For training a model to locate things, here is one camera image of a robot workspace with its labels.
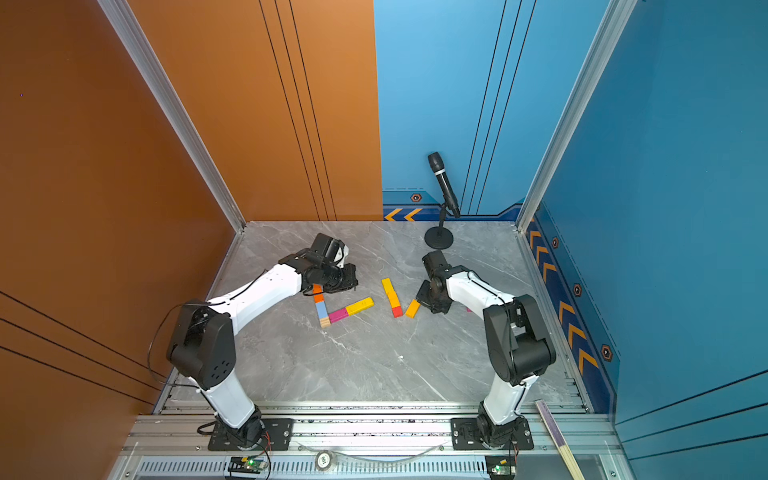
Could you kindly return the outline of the orange long block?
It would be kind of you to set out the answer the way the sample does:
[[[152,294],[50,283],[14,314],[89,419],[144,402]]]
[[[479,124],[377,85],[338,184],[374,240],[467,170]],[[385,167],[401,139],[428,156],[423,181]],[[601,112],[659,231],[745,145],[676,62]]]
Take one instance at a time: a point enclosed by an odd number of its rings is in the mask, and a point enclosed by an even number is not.
[[[324,302],[324,291],[321,285],[315,284],[312,289],[312,297],[316,304]]]

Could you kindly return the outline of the yellow-orange block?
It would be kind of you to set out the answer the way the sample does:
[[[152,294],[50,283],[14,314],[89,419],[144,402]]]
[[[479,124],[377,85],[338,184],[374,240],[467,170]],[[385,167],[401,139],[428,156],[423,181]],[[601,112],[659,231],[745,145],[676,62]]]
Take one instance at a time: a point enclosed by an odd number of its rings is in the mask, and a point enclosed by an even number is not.
[[[409,306],[408,306],[408,308],[407,308],[407,310],[405,312],[405,315],[408,318],[414,319],[416,314],[417,314],[417,312],[418,312],[418,310],[420,309],[420,307],[421,307],[421,304],[417,300],[413,300],[409,304]]]

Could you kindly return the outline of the long yellow block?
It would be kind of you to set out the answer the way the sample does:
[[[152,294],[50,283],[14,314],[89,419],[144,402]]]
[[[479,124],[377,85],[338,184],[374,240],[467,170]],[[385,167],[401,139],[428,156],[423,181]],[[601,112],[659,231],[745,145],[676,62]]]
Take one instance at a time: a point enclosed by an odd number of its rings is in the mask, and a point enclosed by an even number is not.
[[[346,312],[349,316],[354,316],[372,308],[374,305],[375,305],[374,300],[371,297],[367,297],[363,300],[360,300],[351,305],[348,305],[346,307]]]

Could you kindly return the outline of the light blue block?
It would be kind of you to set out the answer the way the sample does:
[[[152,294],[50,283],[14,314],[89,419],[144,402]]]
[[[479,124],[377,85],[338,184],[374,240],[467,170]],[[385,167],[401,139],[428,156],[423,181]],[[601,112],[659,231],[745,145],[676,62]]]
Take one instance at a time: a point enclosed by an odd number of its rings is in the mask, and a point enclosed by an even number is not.
[[[320,320],[328,319],[328,311],[324,302],[316,302],[315,307]]]

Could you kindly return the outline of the small yellow block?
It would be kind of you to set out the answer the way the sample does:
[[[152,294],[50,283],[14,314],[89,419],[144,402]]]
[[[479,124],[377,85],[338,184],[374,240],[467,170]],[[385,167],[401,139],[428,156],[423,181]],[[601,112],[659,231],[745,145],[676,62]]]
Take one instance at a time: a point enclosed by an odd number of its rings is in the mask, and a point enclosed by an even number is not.
[[[399,301],[399,298],[394,290],[393,284],[389,278],[385,278],[382,280],[382,286],[384,288],[385,294],[388,298],[388,301],[393,309],[400,308],[401,304]]]

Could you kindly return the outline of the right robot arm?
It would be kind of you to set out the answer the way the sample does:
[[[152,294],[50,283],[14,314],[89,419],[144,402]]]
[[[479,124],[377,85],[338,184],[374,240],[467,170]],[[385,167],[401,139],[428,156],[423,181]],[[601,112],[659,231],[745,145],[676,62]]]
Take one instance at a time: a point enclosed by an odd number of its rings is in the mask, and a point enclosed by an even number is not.
[[[430,272],[417,301],[433,313],[446,313],[460,303],[483,321],[494,379],[479,405],[479,439],[490,449],[531,450],[534,444],[522,405],[557,358],[536,299],[503,292],[476,272],[457,266]]]

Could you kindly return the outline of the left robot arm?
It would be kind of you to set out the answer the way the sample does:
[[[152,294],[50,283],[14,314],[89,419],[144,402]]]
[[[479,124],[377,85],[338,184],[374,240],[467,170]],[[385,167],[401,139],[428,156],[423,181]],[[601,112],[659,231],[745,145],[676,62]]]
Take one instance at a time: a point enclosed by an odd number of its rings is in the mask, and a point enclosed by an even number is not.
[[[200,391],[214,410],[215,425],[238,449],[255,448],[266,427],[235,372],[236,336],[276,304],[310,294],[316,285],[328,294],[352,290],[358,285],[356,266],[289,256],[223,296],[179,307],[166,358]]]

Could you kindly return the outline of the black microphone on stand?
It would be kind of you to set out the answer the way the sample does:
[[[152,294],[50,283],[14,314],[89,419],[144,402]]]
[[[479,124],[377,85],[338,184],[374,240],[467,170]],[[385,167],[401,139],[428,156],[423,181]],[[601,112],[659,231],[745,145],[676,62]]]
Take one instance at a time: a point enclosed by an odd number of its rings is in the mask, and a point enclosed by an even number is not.
[[[461,212],[441,155],[438,152],[431,153],[428,156],[428,163],[442,191],[443,203],[440,205],[438,225],[426,231],[424,240],[430,248],[444,250],[454,241],[452,232],[445,227],[446,218],[449,215],[459,218]]]

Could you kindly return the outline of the right green circuit board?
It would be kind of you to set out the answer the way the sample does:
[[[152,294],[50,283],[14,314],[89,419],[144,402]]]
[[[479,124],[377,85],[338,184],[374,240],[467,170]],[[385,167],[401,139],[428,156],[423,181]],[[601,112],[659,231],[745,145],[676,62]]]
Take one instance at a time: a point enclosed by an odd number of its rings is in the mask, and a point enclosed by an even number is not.
[[[517,468],[514,459],[500,456],[486,456],[484,458],[486,471],[490,480],[514,480]]]

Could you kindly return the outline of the green circuit board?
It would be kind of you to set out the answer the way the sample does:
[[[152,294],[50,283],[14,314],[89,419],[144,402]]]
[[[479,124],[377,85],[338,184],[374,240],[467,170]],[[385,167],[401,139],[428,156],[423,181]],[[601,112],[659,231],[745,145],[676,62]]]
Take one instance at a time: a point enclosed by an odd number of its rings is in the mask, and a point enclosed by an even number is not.
[[[517,468],[514,459],[500,456],[486,456],[484,458],[486,471],[490,480],[514,480]]]
[[[227,465],[227,475],[235,479],[267,479],[271,467],[262,457],[231,457]]]

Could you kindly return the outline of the left green circuit board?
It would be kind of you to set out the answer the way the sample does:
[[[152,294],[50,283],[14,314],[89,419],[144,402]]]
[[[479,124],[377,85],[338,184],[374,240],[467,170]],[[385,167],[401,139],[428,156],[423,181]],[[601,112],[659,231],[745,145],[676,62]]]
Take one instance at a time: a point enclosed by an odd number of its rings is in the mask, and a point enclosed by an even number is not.
[[[235,479],[267,479],[271,467],[262,457],[231,457],[227,465],[227,475]]]

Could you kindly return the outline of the folded fan stick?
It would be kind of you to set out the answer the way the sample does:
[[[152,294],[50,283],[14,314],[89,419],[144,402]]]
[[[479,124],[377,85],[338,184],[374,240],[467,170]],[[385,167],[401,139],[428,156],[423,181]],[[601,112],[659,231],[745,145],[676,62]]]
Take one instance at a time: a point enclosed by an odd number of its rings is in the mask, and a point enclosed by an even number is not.
[[[543,400],[537,400],[535,406],[571,478],[584,480],[585,476],[549,406]]]

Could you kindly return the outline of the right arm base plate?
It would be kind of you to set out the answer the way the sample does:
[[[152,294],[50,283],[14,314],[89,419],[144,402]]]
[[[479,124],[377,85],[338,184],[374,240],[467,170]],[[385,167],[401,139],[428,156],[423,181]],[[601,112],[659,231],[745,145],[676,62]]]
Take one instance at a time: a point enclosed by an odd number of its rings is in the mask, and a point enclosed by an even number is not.
[[[534,449],[533,433],[523,416],[503,424],[493,424],[486,416],[453,418],[451,439],[455,450]]]

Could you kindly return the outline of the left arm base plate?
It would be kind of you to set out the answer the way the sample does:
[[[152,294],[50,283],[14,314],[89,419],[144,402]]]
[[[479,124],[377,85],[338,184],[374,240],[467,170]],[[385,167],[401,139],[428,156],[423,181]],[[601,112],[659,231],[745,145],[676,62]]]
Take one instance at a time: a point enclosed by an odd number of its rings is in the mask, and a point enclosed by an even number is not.
[[[245,433],[243,429],[235,432],[223,422],[217,420],[209,437],[209,451],[255,451],[263,449],[287,451],[294,422],[290,418],[261,419],[253,425],[254,433]]]

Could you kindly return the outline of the aluminium front rail frame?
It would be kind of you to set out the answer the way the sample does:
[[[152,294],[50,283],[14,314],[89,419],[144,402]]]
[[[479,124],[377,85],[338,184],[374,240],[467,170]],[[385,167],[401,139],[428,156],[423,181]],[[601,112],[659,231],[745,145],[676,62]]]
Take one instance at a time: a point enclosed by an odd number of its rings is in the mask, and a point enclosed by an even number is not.
[[[567,405],[549,406],[585,479],[629,479],[633,473],[608,417]],[[522,413],[533,433],[528,451],[455,450],[453,418],[476,418],[472,403],[267,402],[263,419],[290,418],[287,451],[209,451],[213,413],[201,402],[171,402],[139,417],[111,470],[114,479],[235,479],[231,457],[269,461],[267,479],[489,479],[484,458],[514,459],[515,479],[572,479],[536,409]],[[334,464],[319,471],[315,456]]]

